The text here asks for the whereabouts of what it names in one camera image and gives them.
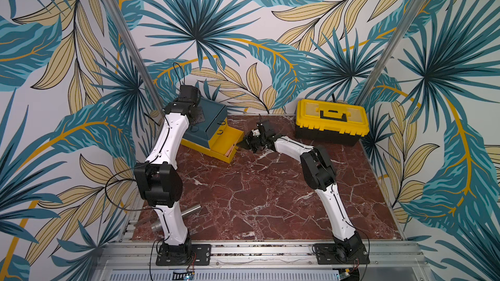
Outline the yellow drawer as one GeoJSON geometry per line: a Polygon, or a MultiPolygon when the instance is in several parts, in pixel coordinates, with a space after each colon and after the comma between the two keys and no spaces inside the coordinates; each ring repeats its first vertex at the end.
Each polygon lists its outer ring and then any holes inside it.
{"type": "Polygon", "coordinates": [[[198,151],[209,157],[216,158],[226,163],[230,163],[238,150],[237,144],[243,140],[243,131],[226,126],[221,135],[215,134],[211,138],[212,148],[205,148],[189,140],[182,139],[181,145],[198,151]]]}
{"type": "Polygon", "coordinates": [[[230,148],[225,138],[225,130],[227,127],[228,125],[226,122],[222,123],[208,142],[210,149],[219,154],[225,154],[230,148]]]}

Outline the yellow bottom drawer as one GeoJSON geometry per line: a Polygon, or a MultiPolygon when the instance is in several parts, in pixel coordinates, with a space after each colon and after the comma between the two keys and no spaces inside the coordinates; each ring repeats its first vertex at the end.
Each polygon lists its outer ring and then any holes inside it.
{"type": "Polygon", "coordinates": [[[238,150],[237,144],[243,140],[243,131],[226,126],[221,135],[215,134],[211,138],[212,148],[205,148],[189,140],[182,139],[181,145],[198,151],[209,157],[216,158],[226,163],[230,163],[238,150]]]}

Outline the pink fruit knife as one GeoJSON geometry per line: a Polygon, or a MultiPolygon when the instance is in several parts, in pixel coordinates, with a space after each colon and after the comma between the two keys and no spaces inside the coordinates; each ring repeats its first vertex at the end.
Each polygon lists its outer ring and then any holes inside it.
{"type": "Polygon", "coordinates": [[[226,157],[230,157],[231,153],[233,152],[234,148],[235,148],[235,144],[233,144],[229,149],[228,151],[226,152],[225,156],[226,157]]]}

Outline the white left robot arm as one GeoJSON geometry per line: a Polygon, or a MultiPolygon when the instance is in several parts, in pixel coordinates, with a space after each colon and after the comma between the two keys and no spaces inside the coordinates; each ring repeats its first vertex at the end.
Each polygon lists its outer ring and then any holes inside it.
{"type": "Polygon", "coordinates": [[[177,153],[190,123],[198,117],[200,101],[197,87],[180,86],[178,97],[164,108],[163,126],[151,154],[134,168],[139,194],[156,212],[164,233],[158,265],[189,264],[195,256],[180,210],[183,181],[177,173],[177,153]]]}

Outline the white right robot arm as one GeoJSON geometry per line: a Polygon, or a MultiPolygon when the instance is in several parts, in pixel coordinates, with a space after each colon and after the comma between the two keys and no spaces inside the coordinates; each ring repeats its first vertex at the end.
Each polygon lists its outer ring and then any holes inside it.
{"type": "Polygon", "coordinates": [[[324,147],[302,144],[277,134],[267,120],[258,122],[257,129],[249,131],[237,146],[254,153],[269,149],[301,164],[304,180],[319,196],[332,228],[333,243],[313,246],[319,264],[370,263],[370,248],[365,246],[347,215],[337,186],[337,173],[324,147]]]}

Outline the teal drawer cabinet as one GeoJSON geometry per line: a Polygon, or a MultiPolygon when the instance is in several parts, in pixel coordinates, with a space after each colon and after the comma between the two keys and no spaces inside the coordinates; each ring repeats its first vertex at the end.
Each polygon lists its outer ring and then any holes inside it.
{"type": "Polygon", "coordinates": [[[201,99],[199,107],[203,112],[204,120],[191,125],[183,139],[211,149],[227,127],[227,107],[205,98],[201,99]]]}

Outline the yellow black toolbox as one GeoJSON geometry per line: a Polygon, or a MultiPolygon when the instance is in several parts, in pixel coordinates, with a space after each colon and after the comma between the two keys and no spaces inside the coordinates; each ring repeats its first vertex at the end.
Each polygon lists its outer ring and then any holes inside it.
{"type": "Polygon", "coordinates": [[[309,99],[298,102],[295,137],[299,139],[354,146],[369,131],[361,106],[309,99]]]}

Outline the silver metal cylinder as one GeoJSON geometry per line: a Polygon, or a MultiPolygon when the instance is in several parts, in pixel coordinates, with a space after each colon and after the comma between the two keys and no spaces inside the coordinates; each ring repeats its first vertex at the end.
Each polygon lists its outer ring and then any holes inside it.
{"type": "MultiPolygon", "coordinates": [[[[185,209],[182,211],[182,217],[186,218],[189,217],[190,215],[196,214],[202,210],[202,206],[200,204],[194,205],[190,208],[185,209]]],[[[162,231],[162,226],[160,221],[156,221],[151,224],[151,229],[153,232],[160,232],[162,231]]]]}

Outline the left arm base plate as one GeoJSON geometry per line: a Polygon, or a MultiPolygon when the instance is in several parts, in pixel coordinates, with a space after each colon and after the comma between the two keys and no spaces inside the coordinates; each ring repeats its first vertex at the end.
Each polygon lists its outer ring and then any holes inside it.
{"type": "Polygon", "coordinates": [[[168,245],[162,243],[156,259],[157,266],[208,266],[210,265],[211,244],[185,243],[168,245]]]}

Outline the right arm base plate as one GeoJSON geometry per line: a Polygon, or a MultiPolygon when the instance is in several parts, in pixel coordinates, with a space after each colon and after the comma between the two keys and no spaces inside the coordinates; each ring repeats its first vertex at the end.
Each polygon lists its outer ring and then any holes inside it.
{"type": "Polygon", "coordinates": [[[334,243],[315,243],[312,252],[319,265],[342,265],[343,267],[370,264],[369,253],[362,245],[357,251],[348,253],[345,248],[334,243]]]}

